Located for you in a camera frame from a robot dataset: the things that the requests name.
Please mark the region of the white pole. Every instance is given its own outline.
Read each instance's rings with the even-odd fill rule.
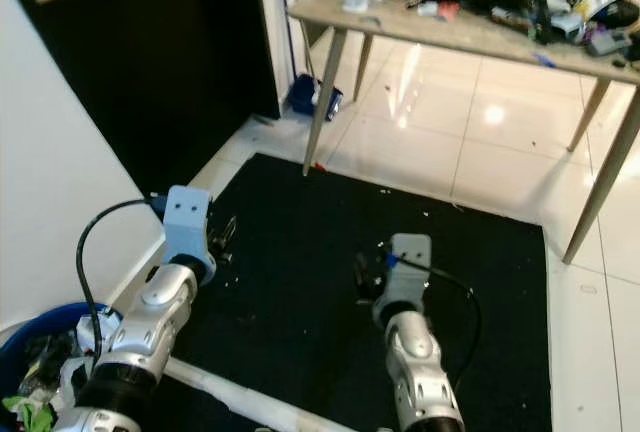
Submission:
[[[169,357],[164,373],[194,389],[207,392],[232,412],[279,432],[355,432],[173,357]]]

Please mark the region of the table leg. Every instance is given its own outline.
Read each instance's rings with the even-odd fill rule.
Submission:
[[[571,263],[587,232],[589,232],[591,224],[593,224],[593,221],[600,212],[600,208],[607,198],[611,187],[613,187],[618,177],[618,172],[620,172],[624,164],[624,160],[627,158],[627,154],[633,145],[638,130],[640,130],[640,86],[636,87],[633,99],[631,99],[629,108],[622,119],[616,137],[613,139],[607,157],[604,159],[604,164],[602,164],[602,168],[598,173],[596,182],[593,184],[587,203],[582,210],[578,225],[576,225],[573,237],[571,237],[571,242],[569,242],[569,247],[567,247],[567,251],[562,259],[565,264]]]
[[[324,68],[324,77],[322,78],[322,86],[320,87],[320,97],[318,97],[318,103],[316,104],[316,108],[313,113],[313,122],[311,123],[311,132],[309,133],[309,140],[307,142],[307,152],[304,156],[302,175],[307,175],[309,173],[313,154],[316,151],[316,145],[318,145],[318,137],[320,137],[320,130],[322,129],[322,124],[326,118],[327,110],[329,109],[329,102],[331,101],[331,95],[333,92],[333,83],[336,79],[336,73],[338,72],[338,65],[340,65],[340,57],[342,56],[342,49],[344,47],[346,37],[346,29],[335,29],[333,31],[333,40],[331,41],[331,49],[329,49],[329,58],[327,59],[327,65]]]
[[[360,62],[358,63],[358,74],[356,75],[356,86],[353,89],[353,101],[358,101],[358,95],[360,95],[360,87],[362,86],[362,79],[364,79],[364,73],[367,70],[367,62],[369,62],[369,54],[371,53],[371,45],[373,44],[373,35],[364,34],[364,40],[362,41],[362,49],[360,50]]]
[[[573,134],[573,139],[571,139],[571,144],[567,147],[569,152],[573,152],[582,139],[587,127],[589,127],[589,122],[595,115],[598,110],[598,106],[600,102],[602,102],[602,98],[604,94],[607,92],[607,88],[609,87],[610,80],[606,79],[598,79],[596,82],[596,86],[591,92],[591,96],[589,97],[589,102],[587,102],[587,106],[582,113],[582,117],[580,118],[580,123],[578,124],[578,128],[576,129],[575,134]]]

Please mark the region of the black rubber mat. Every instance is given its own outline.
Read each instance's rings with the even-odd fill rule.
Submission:
[[[216,202],[238,217],[234,262],[202,288],[174,355],[359,431],[397,431],[382,332],[356,305],[354,254],[396,232],[426,233],[433,265],[468,283],[484,329],[458,393],[471,432],[551,431],[542,229],[257,155]],[[437,278],[427,315],[448,372],[471,340],[464,294]],[[201,392],[165,378],[151,430],[252,431]]]

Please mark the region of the wire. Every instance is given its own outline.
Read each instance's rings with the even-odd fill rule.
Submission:
[[[91,324],[93,325],[93,366],[95,367],[100,355],[102,354],[102,330],[100,328],[100,320],[98,319],[98,310],[96,309],[96,303],[93,300],[93,295],[91,294],[91,289],[89,288],[89,284],[87,282],[87,277],[84,274],[84,265],[82,263],[82,255],[84,253],[84,244],[87,241],[87,237],[91,229],[106,215],[109,215],[114,210],[121,209],[123,207],[127,207],[129,205],[137,205],[137,204],[149,204],[150,199],[134,199],[127,200],[126,202],[120,202],[119,204],[112,205],[111,207],[103,210],[98,215],[96,215],[91,222],[87,224],[87,226],[82,231],[80,238],[78,239],[78,246],[76,247],[76,272],[78,274],[78,280],[80,281],[80,287],[82,287],[82,293],[84,294],[84,299],[89,306],[89,314],[91,315]]]
[[[476,327],[473,333],[473,340],[471,341],[471,345],[469,346],[469,350],[467,352],[467,356],[465,357],[464,362],[458,369],[458,373],[455,375],[456,379],[452,380],[452,382],[454,383],[453,391],[457,393],[458,388],[460,387],[460,383],[462,382],[462,376],[464,375],[467,368],[469,367],[469,364],[473,360],[473,357],[478,348],[478,343],[480,342],[480,335],[482,334],[482,310],[480,309],[480,302],[478,302],[478,297],[473,292],[473,289],[471,287],[467,287],[465,284],[460,282],[460,280],[458,280],[455,276],[451,275],[448,272],[445,272],[444,270],[440,270],[435,267],[427,267],[421,264],[416,264],[415,262],[411,262],[410,260],[406,260],[402,257],[393,255],[388,251],[387,251],[387,254],[391,255],[397,262],[400,262],[401,264],[407,265],[409,267],[414,267],[416,269],[420,269],[424,272],[428,272],[437,277],[440,277],[441,279],[447,280],[448,282],[454,284],[456,287],[462,289],[465,292],[467,299],[471,299],[471,303],[473,304],[473,308],[476,314]]]

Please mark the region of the table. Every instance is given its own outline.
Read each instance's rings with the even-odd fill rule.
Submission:
[[[593,58],[582,49],[569,44],[542,46],[533,43],[522,33],[496,25],[465,10],[460,10],[454,21],[442,22],[419,17],[415,10],[407,10],[404,3],[404,0],[388,0],[373,5],[364,14],[343,11],[342,0],[300,0],[289,8],[289,15],[295,19],[333,28],[333,39],[322,79],[324,85],[320,90],[316,110],[328,109],[342,49],[350,30],[364,33],[354,101],[358,98],[373,37],[376,35],[540,66],[542,64],[534,54],[541,54],[558,70],[596,77],[596,86],[567,147],[570,152],[573,152],[584,135],[609,83],[616,80],[636,86],[633,99],[609,148],[562,259],[564,263],[570,264],[613,187],[640,129],[640,73],[630,67],[616,68],[611,65],[611,57]],[[323,119],[324,114],[314,114],[304,158],[304,175],[307,175],[312,163]]]

